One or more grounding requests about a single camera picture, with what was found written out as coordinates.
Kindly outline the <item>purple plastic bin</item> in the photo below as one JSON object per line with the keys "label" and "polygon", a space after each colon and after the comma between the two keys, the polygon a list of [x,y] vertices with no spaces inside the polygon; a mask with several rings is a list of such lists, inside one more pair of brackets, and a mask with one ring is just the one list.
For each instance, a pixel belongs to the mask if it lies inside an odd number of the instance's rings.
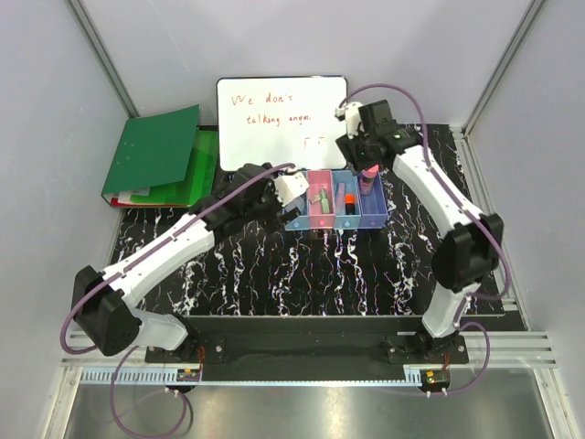
{"label": "purple plastic bin", "polygon": [[357,177],[358,200],[361,220],[360,229],[382,229],[388,220],[388,208],[379,174],[369,181],[369,192],[364,189],[365,179]]}

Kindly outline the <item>green highlighter pen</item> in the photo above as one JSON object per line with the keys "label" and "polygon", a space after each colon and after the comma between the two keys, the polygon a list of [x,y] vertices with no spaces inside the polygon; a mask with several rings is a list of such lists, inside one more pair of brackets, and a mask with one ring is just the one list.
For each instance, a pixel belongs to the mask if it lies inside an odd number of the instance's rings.
{"label": "green highlighter pen", "polygon": [[324,215],[329,215],[332,213],[330,199],[328,197],[328,192],[325,188],[322,188],[319,191],[319,203],[321,206],[321,211]]}

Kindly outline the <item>pink eraser stick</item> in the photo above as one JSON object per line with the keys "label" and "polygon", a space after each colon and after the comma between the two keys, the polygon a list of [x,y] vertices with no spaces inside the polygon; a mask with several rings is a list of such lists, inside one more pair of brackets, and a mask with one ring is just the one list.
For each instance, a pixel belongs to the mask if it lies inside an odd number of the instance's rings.
{"label": "pink eraser stick", "polygon": [[345,194],[346,184],[344,182],[338,183],[335,190],[335,213],[343,215],[345,212]]}

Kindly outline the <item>pink plastic bin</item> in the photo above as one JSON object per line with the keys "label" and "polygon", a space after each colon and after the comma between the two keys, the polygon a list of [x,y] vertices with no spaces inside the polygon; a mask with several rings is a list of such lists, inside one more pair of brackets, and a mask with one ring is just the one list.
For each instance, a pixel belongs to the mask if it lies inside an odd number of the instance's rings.
{"label": "pink plastic bin", "polygon": [[[334,191],[332,172],[330,170],[309,170],[307,172],[309,188],[307,191],[308,215],[311,229],[332,229],[335,225]],[[309,198],[322,188],[328,192],[332,213],[324,215],[320,203],[311,204]]]}

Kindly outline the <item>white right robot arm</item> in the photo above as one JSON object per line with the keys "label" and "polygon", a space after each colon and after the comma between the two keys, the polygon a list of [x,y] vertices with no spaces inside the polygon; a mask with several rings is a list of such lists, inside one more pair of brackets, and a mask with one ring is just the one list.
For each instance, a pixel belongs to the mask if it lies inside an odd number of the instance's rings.
{"label": "white right robot arm", "polygon": [[436,285],[421,327],[404,354],[426,362],[444,356],[461,330],[461,317],[484,279],[497,267],[503,220],[477,208],[437,165],[425,134],[401,126],[387,101],[342,103],[335,109],[346,132],[336,144],[354,171],[375,165],[392,171],[418,198],[440,233],[431,259]]}

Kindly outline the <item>light blue bin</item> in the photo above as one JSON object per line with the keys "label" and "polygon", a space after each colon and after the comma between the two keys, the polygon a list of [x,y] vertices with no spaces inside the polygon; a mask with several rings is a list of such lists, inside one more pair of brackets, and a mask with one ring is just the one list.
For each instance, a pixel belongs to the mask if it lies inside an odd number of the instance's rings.
{"label": "light blue bin", "polygon": [[308,215],[308,203],[305,194],[296,198],[291,204],[287,205],[284,208],[284,212],[288,214],[294,209],[298,209],[299,214],[294,219],[287,222],[284,228],[288,231],[309,230],[310,220]]}
{"label": "light blue bin", "polygon": [[346,208],[343,215],[335,213],[336,230],[357,230],[361,220],[360,207],[358,200],[357,178],[348,170],[334,170],[332,172],[333,190],[334,190],[334,209],[335,209],[335,190],[338,183],[344,182],[346,184],[346,194],[353,194],[356,199],[354,204],[356,207],[355,215],[346,215]]}

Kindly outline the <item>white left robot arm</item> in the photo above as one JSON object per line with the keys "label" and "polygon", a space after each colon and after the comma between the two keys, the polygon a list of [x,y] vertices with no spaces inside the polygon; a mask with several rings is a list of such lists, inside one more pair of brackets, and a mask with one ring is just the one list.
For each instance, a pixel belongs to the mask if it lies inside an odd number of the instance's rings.
{"label": "white left robot arm", "polygon": [[191,360],[197,330],[182,316],[147,312],[139,303],[181,265],[247,224],[256,221],[268,233],[282,229],[299,216],[294,203],[308,188],[292,164],[246,164],[138,252],[99,271],[84,267],[75,276],[71,309],[60,329],[62,349],[84,354],[67,342],[69,325],[76,323],[105,357],[145,347],[163,349],[179,362]]}

